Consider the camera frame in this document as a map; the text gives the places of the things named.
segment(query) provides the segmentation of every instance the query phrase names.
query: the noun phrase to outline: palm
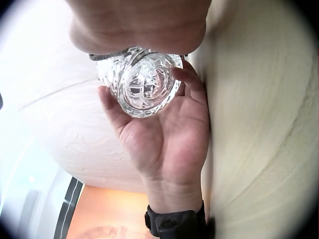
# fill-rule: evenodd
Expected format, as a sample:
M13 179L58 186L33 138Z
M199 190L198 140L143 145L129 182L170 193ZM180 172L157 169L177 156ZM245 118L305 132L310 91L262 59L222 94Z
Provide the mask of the palm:
M133 163L145 177L185 181L185 176L200 173L203 166L209 138L207 100L195 71L187 62L183 65L189 71L177 72L176 78L186 86L183 84L177 96L156 115L131 118L110 95L105 98L108 117Z

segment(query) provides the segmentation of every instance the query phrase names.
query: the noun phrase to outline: finger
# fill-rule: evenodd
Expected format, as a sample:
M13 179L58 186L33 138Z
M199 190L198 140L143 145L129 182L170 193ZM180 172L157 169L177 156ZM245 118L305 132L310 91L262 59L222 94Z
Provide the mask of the finger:
M176 92L175 96L184 96L184 95L185 95L185 83L181 82L181 85L178 88L178 91Z
M193 68L193 66L187 60L182 59L182 62L183 62L183 69L189 70L190 72L192 72L195 75L197 75L195 69Z
M171 73L173 77L175 77L177 80L180 80L185 83L185 94L187 88L189 88L190 97L193 100L201 104L207 104L205 87L197 75L195 75L191 71L181 68L172 68Z
M123 128L132 120L128 114L126 114L117 100L112 96L109 88L100 86L98 88L99 97L102 103L103 111L110 120L112 126L116 132L120 135Z

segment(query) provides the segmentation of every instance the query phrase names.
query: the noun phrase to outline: black wristband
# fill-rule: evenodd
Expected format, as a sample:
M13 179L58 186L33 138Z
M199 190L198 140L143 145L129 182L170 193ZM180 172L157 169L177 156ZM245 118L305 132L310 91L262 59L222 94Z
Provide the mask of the black wristband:
M160 239L208 238L204 202L198 213L188 210L158 214L148 206L145 214L145 224L151 234L160 237Z

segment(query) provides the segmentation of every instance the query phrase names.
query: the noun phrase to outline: glass base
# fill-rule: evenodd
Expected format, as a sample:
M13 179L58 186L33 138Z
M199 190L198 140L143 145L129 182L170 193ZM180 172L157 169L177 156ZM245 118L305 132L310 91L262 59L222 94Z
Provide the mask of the glass base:
M129 48L124 55L97 62L99 78L122 109L137 118L156 114L173 99L181 82L171 76L172 67L183 67L179 55L141 47Z

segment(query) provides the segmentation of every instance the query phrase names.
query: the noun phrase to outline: hand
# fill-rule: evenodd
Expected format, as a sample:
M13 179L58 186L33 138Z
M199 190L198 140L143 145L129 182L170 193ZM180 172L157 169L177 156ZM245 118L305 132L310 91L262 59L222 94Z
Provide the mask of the hand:
M193 67L171 69L182 84L157 114L132 118L105 86L99 88L104 111L146 185L157 213L199 211L200 174L208 150L210 121L205 88Z
M66 0L71 39L92 54L131 46L185 55L202 42L211 0Z

